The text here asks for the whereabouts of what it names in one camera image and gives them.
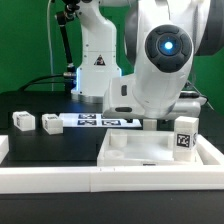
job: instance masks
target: white block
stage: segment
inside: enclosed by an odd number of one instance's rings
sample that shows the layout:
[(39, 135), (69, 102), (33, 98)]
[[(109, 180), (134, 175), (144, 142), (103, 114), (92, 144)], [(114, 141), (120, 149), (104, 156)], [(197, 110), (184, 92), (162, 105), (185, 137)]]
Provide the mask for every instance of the white block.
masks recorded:
[(118, 132), (111, 132), (110, 145), (115, 148), (123, 148), (127, 145), (127, 133), (120, 130)]
[(175, 120), (173, 149), (175, 161), (195, 161), (198, 124), (198, 118), (181, 116)]
[(156, 131), (157, 130), (157, 120), (144, 119), (143, 120), (143, 130)]
[(27, 111), (14, 112), (12, 118), (14, 125), (21, 131), (31, 131), (36, 128), (35, 117)]
[(7, 153), (9, 152), (9, 140), (8, 136), (0, 136), (0, 163), (3, 161)]
[(63, 133), (63, 120), (56, 114), (42, 115), (42, 125), (50, 135)]
[(180, 116), (175, 120), (174, 132), (198, 133), (199, 119)]

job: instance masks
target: white casing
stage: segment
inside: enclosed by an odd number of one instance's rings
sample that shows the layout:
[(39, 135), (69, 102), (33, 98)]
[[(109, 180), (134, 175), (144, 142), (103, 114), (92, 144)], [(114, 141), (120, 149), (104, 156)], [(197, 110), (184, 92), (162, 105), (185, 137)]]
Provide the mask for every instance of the white casing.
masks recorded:
[[(77, 86), (73, 98), (88, 102), (102, 102), (111, 78), (119, 77), (116, 63), (116, 27), (99, 11), (99, 1), (80, 2), (76, 11), (81, 22), (83, 60), (77, 69)], [(102, 56), (103, 65), (97, 65)]]
[[(199, 47), (205, 30), (210, 0), (183, 0), (180, 2), (168, 0), (167, 7), (158, 2), (156, 0), (139, 0), (138, 2), (137, 56), (134, 74), (130, 78), (123, 79), (122, 77), (120, 81), (118, 79), (111, 80), (104, 97), (104, 116), (116, 117), (114, 115), (116, 108), (131, 107), (130, 117), (133, 114), (138, 114), (140, 117), (163, 118), (169, 116), (178, 101), (191, 71), (195, 49)], [(161, 72), (151, 63), (145, 52), (145, 42), (149, 33), (158, 26), (168, 24), (182, 28), (188, 34), (193, 45), (192, 54), (186, 64), (179, 71), (172, 73)], [(119, 93), (124, 82), (127, 84), (128, 95), (122, 97)], [(200, 107), (196, 101), (191, 100), (188, 103), (189, 105), (197, 104), (196, 108)]]

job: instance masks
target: black panel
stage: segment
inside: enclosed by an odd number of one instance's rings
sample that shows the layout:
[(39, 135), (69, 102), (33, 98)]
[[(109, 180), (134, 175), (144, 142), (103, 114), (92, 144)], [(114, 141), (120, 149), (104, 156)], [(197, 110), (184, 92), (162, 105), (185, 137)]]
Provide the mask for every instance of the black panel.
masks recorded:
[(127, 49), (127, 59), (134, 66), (136, 60), (136, 46), (138, 33), (138, 4), (128, 12), (125, 20), (124, 38)]
[(223, 46), (224, 0), (211, 0), (208, 22), (196, 55), (213, 55)]
[(121, 95), (127, 96), (127, 85), (121, 86)]

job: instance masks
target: black cable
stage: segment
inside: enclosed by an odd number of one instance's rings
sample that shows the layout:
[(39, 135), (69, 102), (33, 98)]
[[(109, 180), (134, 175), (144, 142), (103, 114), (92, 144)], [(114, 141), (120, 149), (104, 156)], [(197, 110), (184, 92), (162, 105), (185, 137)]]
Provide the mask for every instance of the black cable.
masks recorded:
[(52, 78), (60, 78), (60, 77), (63, 78), (64, 76), (62, 74), (60, 74), (60, 75), (51, 75), (51, 76), (42, 76), (42, 77), (33, 79), (30, 82), (28, 82), (27, 84), (21, 86), (18, 89), (18, 91), (24, 91), (28, 86), (30, 86), (30, 84), (34, 84), (34, 83), (36, 83), (38, 81), (45, 80), (45, 79), (52, 79)]
[(32, 85), (42, 85), (42, 84), (55, 84), (55, 83), (60, 83), (60, 84), (65, 84), (65, 82), (33, 82), (33, 83), (28, 83), (23, 86), (23, 88), (20, 88), (19, 91), (24, 91), (26, 88)]

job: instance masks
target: white plastic box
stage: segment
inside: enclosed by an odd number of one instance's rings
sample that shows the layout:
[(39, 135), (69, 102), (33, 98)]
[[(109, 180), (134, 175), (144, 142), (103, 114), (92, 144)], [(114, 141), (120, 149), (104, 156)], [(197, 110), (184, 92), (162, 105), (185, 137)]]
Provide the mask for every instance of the white plastic box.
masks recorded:
[(36, 128), (35, 117), (27, 111), (14, 112), (12, 118), (14, 125), (21, 131), (31, 131)]
[(174, 132), (108, 129), (97, 166), (203, 165), (197, 151), (192, 161), (175, 161), (173, 149)]
[(42, 125), (50, 135), (63, 133), (63, 120), (56, 114), (42, 115)]

